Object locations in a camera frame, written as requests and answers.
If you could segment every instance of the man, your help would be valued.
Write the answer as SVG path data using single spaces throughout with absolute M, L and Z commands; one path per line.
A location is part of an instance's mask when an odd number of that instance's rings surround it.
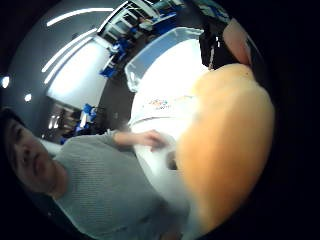
M 1 111 L 0 126 L 1 155 L 17 178 L 52 197 L 80 232 L 95 239 L 166 239 L 173 215 L 128 150 L 164 146 L 158 132 L 74 137 L 51 158 L 9 108 Z

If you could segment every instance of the fluorescent light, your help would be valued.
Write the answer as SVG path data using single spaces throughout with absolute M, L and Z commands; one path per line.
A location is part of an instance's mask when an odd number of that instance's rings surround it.
M 88 36 L 89 34 L 95 32 L 97 29 L 94 28 L 88 32 L 85 32 L 83 34 L 81 34 L 80 36 L 76 37 L 75 39 L 73 39 L 71 42 L 69 42 L 68 44 L 66 44 L 63 48 L 61 48 L 48 62 L 47 64 L 42 68 L 42 72 L 46 72 L 48 70 L 48 68 L 57 60 L 58 57 L 60 57 L 68 48 L 70 48 L 73 44 L 75 44 L 76 42 L 80 41 L 82 38 Z
M 51 19 L 49 22 L 47 22 L 47 27 L 52 26 L 53 24 L 60 22 L 63 19 L 79 15 L 82 13 L 89 13 L 89 12 L 111 12 L 113 11 L 113 8 L 85 8 L 85 9 L 80 9 L 80 10 L 75 10 L 72 12 L 68 12 L 65 14 L 60 15 L 59 17 L 56 17 L 54 19 Z
M 80 127 L 83 128 L 87 123 L 87 114 L 83 114 L 80 122 Z
M 9 86 L 10 78 L 8 76 L 2 78 L 2 87 L 7 88 Z
M 67 61 L 68 58 L 72 56 L 72 54 L 74 54 L 79 48 L 81 48 L 84 44 L 89 42 L 91 39 L 92 39 L 92 37 L 88 37 L 88 38 L 84 39 L 83 41 L 78 43 L 75 47 L 73 47 L 68 53 L 66 53 L 63 56 L 63 58 L 54 66 L 54 68 L 51 70 L 51 72 L 48 74 L 48 76 L 44 80 L 44 84 L 47 84 L 51 80 L 53 75 L 59 70 L 59 68 L 65 63 L 65 61 Z
M 60 118 L 60 116 L 57 116 L 57 119 L 56 119 L 56 122 L 54 123 L 53 128 L 58 128 L 59 127 L 59 125 L 58 125 L 59 118 Z
M 26 102 L 30 102 L 31 101 L 31 98 L 32 98 L 32 95 L 30 93 L 28 93 L 25 97 L 24 97 L 24 100 Z
M 121 9 L 122 7 L 124 7 L 129 1 L 125 1 L 124 3 L 122 3 L 119 7 L 117 7 L 112 13 L 110 13 L 110 15 L 103 21 L 103 23 L 101 24 L 101 26 L 98 28 L 98 32 L 101 31 L 101 29 L 103 28 L 103 26 L 116 14 L 116 12 Z

